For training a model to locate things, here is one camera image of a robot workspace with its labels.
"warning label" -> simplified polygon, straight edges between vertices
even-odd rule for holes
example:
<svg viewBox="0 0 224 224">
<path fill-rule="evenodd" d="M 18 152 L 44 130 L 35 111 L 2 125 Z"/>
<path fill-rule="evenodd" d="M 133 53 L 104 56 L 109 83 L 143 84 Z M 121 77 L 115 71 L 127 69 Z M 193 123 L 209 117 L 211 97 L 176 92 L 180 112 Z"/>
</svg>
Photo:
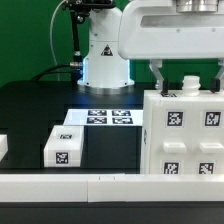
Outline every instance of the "warning label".
<svg viewBox="0 0 224 224">
<path fill-rule="evenodd" d="M 111 51 L 109 45 L 107 45 L 107 46 L 105 47 L 105 49 L 103 50 L 103 52 L 102 52 L 101 55 L 102 55 L 102 56 L 113 56 L 113 53 L 112 53 L 112 51 Z"/>
</svg>

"black table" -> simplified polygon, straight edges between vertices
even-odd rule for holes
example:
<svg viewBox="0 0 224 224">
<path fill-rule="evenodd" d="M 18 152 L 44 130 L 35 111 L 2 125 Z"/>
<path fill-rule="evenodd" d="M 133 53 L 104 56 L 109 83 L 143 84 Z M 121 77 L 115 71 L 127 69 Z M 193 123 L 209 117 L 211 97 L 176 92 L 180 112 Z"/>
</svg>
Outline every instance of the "black table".
<svg viewBox="0 0 224 224">
<path fill-rule="evenodd" d="M 142 109 L 144 89 L 150 88 L 150 84 L 136 84 L 129 94 L 99 96 L 79 92 L 69 82 L 5 85 L 0 89 L 0 134 L 7 134 L 9 151 L 0 163 L 0 173 L 139 173 L 141 127 L 85 127 L 80 168 L 44 168 L 43 149 L 68 109 Z M 0 204 L 1 224 L 223 222 L 223 202 Z"/>
</svg>

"green background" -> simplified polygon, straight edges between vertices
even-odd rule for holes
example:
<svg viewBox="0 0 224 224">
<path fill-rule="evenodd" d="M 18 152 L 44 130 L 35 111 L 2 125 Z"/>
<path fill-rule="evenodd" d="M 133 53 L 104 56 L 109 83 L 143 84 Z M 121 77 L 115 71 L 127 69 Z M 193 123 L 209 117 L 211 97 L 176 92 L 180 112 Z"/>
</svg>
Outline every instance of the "green background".
<svg viewBox="0 0 224 224">
<path fill-rule="evenodd" d="M 30 80 L 54 65 L 49 26 L 60 0 L 1 0 L 0 7 L 0 86 L 10 81 Z M 128 0 L 117 0 L 122 10 Z M 79 26 L 82 54 L 88 52 L 88 21 Z M 72 34 L 69 11 L 60 11 L 54 26 L 54 46 L 59 64 L 72 61 Z M 171 82 L 181 82 L 184 75 L 199 75 L 202 86 L 219 70 L 217 60 L 165 60 L 162 73 Z M 131 77 L 137 82 L 154 78 L 146 61 L 132 61 Z"/>
</svg>

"white platform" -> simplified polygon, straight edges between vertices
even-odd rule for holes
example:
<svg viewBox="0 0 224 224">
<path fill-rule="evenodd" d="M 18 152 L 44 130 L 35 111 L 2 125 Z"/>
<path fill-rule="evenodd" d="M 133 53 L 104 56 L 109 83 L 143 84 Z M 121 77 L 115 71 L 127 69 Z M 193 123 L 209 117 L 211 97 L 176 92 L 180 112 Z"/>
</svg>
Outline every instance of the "white platform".
<svg viewBox="0 0 224 224">
<path fill-rule="evenodd" d="M 142 110 L 70 109 L 64 125 L 81 126 L 142 126 Z"/>
<path fill-rule="evenodd" d="M 224 201 L 224 175 L 0 175 L 0 202 Z"/>
</svg>

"white cable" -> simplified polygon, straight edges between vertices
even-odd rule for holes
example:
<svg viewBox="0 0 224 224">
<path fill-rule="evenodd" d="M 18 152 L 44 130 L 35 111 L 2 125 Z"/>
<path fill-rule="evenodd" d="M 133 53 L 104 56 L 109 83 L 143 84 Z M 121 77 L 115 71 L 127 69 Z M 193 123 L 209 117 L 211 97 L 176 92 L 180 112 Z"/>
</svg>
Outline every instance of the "white cable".
<svg viewBox="0 0 224 224">
<path fill-rule="evenodd" d="M 58 6 L 57 8 L 55 9 L 54 13 L 53 13 L 53 16 L 51 18 L 51 25 L 50 25 L 50 46 L 51 46 L 51 54 L 53 56 L 53 59 L 54 59 L 54 64 L 55 66 L 58 65 L 58 62 L 57 62 L 57 58 L 55 56 L 55 51 L 54 51 L 54 44 L 53 44 L 53 28 L 54 28 L 54 21 L 55 21 L 55 17 L 60 9 L 60 7 L 62 6 L 62 4 L 64 4 L 66 2 L 66 0 L 63 0 Z"/>
</svg>

